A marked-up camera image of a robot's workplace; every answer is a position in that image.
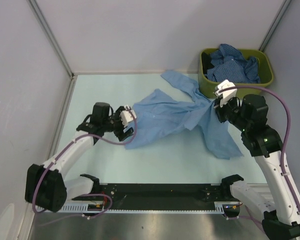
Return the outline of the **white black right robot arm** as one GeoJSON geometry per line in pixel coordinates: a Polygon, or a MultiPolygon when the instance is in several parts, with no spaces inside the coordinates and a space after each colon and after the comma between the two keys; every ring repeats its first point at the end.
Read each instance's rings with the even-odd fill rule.
{"type": "Polygon", "coordinates": [[[220,188],[221,196],[240,200],[261,222],[270,240],[300,240],[300,194],[289,172],[279,133],[267,124],[268,105],[263,96],[248,94],[218,97],[214,108],[221,122],[229,122],[241,132],[243,145],[260,167],[272,201],[251,189],[242,179],[220,188]]]}

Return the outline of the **light blue long sleeve shirt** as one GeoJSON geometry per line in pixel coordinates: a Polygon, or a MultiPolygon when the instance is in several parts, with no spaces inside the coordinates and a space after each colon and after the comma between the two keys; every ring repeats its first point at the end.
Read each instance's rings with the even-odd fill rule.
{"type": "Polygon", "coordinates": [[[205,145],[215,157],[229,160],[243,156],[228,131],[228,124],[219,121],[214,102],[200,92],[198,81],[173,70],[162,73],[161,77],[173,88],[188,94],[191,101],[176,101],[162,90],[155,89],[135,103],[137,134],[125,146],[127,150],[200,127],[205,145]]]}

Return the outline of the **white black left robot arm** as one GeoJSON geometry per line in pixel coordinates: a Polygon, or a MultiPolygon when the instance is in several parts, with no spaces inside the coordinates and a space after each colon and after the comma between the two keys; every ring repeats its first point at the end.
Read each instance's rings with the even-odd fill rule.
{"type": "Polygon", "coordinates": [[[26,175],[25,200],[38,214],[44,211],[58,212],[64,204],[76,198],[107,198],[102,193],[100,180],[89,174],[81,174],[73,180],[66,175],[81,156],[98,141],[125,146],[137,135],[137,115],[128,105],[114,110],[108,103],[97,102],[92,113],[77,126],[72,139],[58,153],[42,164],[32,164],[26,175]]]}

